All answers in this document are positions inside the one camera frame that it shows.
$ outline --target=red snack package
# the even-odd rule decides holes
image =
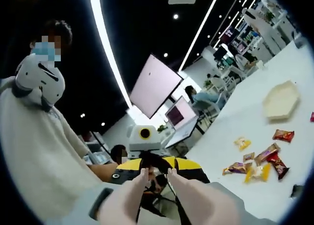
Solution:
[[[274,136],[273,140],[282,140],[288,143],[291,143],[291,140],[294,137],[294,131],[284,131],[284,130],[279,130],[277,129]]]
[[[271,154],[267,158],[267,161],[271,163],[274,166],[275,170],[277,171],[278,180],[282,179],[290,169],[287,168],[285,164],[282,162],[282,160],[279,158],[278,152]]]

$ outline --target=blue face mask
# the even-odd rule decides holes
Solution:
[[[36,42],[31,53],[38,55],[41,62],[60,62],[61,55],[58,49],[55,49],[54,42]]]

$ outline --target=desk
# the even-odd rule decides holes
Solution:
[[[197,128],[201,134],[204,134],[204,131],[197,124],[198,118],[199,118],[198,116],[194,117],[188,123],[186,123],[181,128],[176,130],[170,141],[165,146],[165,149],[168,149],[174,146],[175,144],[189,138],[195,128]]]
[[[296,82],[301,99],[290,119],[270,124],[262,113],[262,100],[272,87],[291,79]],[[293,42],[236,86],[230,99],[204,136],[186,157],[199,163],[212,182],[219,182],[243,199],[246,210],[258,218],[278,222],[291,208],[289,198],[294,184],[304,184],[312,167],[314,154],[314,62],[310,48],[297,49]],[[276,129],[294,130],[291,144],[278,141],[279,156],[290,167],[281,182],[272,168],[268,182],[244,184],[244,175],[222,176],[223,168],[242,162],[243,155],[261,153],[274,141]],[[252,144],[240,152],[233,141],[244,136]]]

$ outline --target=hexagonal tray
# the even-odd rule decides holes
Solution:
[[[273,87],[263,101],[264,114],[270,120],[289,118],[300,99],[291,80]]]

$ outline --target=yellow and black fabric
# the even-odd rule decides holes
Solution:
[[[168,168],[175,168],[179,175],[186,179],[196,179],[203,183],[210,183],[201,166],[191,160],[176,158],[174,156],[163,157],[163,161],[167,162]],[[161,169],[158,165],[152,164],[158,168],[161,173],[166,173],[164,166]],[[146,167],[146,163],[141,158],[127,161],[117,167],[115,173],[111,177],[111,183],[123,184],[127,180],[132,180],[140,174],[140,170]]]

